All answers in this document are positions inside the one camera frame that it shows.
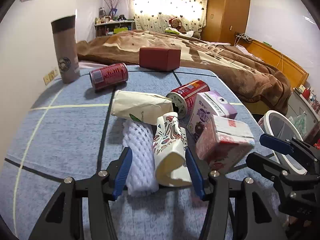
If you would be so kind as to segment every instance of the white cabinet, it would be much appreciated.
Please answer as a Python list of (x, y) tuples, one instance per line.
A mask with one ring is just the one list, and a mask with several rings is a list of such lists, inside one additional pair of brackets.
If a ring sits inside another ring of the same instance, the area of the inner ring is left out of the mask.
[(303, 138), (305, 138), (308, 133), (312, 130), (312, 128), (320, 121), (319, 115), (313, 110), (311, 105), (306, 101), (306, 99), (296, 90), (294, 90), (289, 98), (288, 102), (288, 113), (286, 117), (289, 118), (290, 116), (297, 117), (300, 114), (305, 112), (307, 114), (307, 121), (306, 121), (306, 129), (307, 133)]

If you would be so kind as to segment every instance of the curtain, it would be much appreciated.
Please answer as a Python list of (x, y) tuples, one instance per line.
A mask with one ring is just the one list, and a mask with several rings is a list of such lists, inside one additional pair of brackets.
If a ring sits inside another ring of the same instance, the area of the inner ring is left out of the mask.
[(205, 26), (207, 0), (133, 0), (137, 29), (164, 33), (169, 20), (178, 18), (186, 31)]

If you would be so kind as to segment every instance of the brown tumbler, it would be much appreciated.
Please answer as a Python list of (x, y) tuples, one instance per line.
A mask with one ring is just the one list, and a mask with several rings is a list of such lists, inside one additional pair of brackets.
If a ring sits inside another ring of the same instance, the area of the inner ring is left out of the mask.
[(67, 16), (51, 22), (54, 47), (63, 83), (80, 77), (75, 38), (76, 16)]

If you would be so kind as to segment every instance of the wooden wardrobe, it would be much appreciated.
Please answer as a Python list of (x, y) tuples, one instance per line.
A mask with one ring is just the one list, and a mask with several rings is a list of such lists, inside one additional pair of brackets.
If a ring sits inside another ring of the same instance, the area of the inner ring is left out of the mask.
[(208, 0), (206, 27), (201, 40), (230, 42), (233, 46), (235, 33), (244, 33), (247, 27), (250, 0)]

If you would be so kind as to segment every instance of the purple carton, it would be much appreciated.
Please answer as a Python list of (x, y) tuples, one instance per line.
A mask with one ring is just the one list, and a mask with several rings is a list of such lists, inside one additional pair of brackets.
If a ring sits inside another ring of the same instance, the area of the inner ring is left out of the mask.
[(217, 91), (202, 92), (196, 95), (192, 115), (187, 129), (197, 141), (211, 115), (234, 119), (237, 111)]

